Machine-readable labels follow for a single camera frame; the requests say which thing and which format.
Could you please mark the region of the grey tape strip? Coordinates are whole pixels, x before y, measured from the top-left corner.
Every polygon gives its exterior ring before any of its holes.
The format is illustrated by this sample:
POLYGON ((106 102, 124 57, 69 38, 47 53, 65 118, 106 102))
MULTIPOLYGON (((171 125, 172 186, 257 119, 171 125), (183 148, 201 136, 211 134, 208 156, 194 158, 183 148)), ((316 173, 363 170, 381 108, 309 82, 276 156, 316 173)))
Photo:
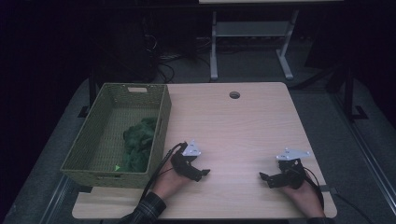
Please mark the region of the grey tape strip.
POLYGON ((330 192, 331 194, 336 194, 338 192, 336 188, 331 188, 328 185, 316 186, 315 189, 316 191, 330 192))

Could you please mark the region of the green plush garment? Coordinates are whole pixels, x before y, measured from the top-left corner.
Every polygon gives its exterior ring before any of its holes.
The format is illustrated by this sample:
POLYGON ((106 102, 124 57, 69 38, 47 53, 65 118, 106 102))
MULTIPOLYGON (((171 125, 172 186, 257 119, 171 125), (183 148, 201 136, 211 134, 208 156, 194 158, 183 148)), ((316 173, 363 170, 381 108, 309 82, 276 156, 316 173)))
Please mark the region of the green plush garment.
POLYGON ((147 171, 156 122, 156 118, 143 118, 123 132, 125 151, 122 165, 115 166, 116 172, 144 173, 147 171))

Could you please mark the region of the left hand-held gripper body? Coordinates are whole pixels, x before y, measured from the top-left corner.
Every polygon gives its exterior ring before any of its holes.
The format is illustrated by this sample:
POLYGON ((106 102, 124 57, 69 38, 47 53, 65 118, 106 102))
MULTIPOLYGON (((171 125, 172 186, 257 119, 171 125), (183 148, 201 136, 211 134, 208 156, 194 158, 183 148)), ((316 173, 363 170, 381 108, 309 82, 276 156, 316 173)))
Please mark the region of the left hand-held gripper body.
POLYGON ((171 163, 174 170, 179 174, 188 178, 189 175, 194 175, 197 169, 191 163, 201 155, 201 151, 196 146, 195 141, 191 140, 189 143, 183 143, 172 157, 171 163))

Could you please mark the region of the person's left hand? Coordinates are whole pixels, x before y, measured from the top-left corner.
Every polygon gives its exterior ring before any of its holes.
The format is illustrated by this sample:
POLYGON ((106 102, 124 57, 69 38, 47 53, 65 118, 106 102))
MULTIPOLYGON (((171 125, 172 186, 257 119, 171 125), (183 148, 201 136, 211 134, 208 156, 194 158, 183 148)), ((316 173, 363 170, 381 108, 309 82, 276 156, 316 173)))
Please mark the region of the person's left hand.
POLYGON ((191 182, 190 179, 183 175, 179 175, 171 163, 167 162, 161 169, 157 177, 152 192, 166 201, 176 194, 180 189, 191 182))

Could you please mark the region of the green woven basket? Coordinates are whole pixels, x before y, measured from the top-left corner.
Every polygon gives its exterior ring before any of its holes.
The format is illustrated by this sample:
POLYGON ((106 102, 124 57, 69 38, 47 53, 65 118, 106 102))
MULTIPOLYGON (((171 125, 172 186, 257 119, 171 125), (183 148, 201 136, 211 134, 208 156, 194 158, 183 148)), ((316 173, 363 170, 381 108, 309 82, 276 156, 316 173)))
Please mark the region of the green woven basket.
POLYGON ((164 84, 104 84, 61 171, 82 186, 144 188, 163 160, 171 107, 164 84), (142 172, 130 172, 123 133, 146 118, 156 119, 148 165, 142 172))

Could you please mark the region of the dark stand with foot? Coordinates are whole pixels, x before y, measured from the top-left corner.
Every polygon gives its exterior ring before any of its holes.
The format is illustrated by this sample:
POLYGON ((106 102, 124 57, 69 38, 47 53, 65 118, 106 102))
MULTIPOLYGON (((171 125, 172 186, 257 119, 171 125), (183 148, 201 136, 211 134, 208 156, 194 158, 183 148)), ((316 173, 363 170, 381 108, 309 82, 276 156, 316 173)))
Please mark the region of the dark stand with foot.
POLYGON ((89 104, 83 106, 78 114, 79 118, 86 118, 92 108, 94 100, 96 98, 97 86, 95 81, 95 71, 92 68, 89 78, 88 78, 88 85, 89 85, 89 104))
POLYGON ((368 119, 367 114, 359 105, 353 105, 354 76, 349 66, 345 68, 345 87, 343 108, 347 119, 354 122, 356 119, 368 119))

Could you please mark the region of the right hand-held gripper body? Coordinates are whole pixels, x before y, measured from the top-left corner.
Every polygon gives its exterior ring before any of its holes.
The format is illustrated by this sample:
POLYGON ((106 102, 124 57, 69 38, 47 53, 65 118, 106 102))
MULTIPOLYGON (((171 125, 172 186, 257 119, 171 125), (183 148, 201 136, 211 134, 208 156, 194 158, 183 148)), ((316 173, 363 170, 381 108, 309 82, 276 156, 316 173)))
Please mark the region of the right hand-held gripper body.
POLYGON ((281 171, 281 187, 292 187, 298 189, 306 177, 301 158, 310 156, 309 151, 285 148, 284 151, 276 156, 279 170, 281 171))

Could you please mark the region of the person's right hand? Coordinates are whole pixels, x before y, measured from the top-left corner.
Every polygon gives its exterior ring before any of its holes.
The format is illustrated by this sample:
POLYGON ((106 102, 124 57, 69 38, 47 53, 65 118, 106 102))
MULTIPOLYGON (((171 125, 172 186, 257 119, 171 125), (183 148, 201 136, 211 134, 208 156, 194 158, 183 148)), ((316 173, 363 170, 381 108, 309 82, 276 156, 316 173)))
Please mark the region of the person's right hand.
POLYGON ((318 195, 307 181, 304 181, 298 189, 282 187, 280 190, 306 218, 325 217, 318 195))

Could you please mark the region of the grey metal stand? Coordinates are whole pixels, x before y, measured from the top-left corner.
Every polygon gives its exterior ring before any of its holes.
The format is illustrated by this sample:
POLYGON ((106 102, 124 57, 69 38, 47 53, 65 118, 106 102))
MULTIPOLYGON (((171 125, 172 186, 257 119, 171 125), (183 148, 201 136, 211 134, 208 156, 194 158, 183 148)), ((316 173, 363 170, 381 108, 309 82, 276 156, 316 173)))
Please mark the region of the grey metal stand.
POLYGON ((283 37, 284 42, 276 50, 276 57, 282 68, 286 80, 293 80, 294 76, 286 59, 286 53, 294 31, 299 10, 292 12, 288 21, 218 21, 217 12, 212 13, 211 49, 209 54, 210 79, 217 80, 217 38, 218 37, 283 37))

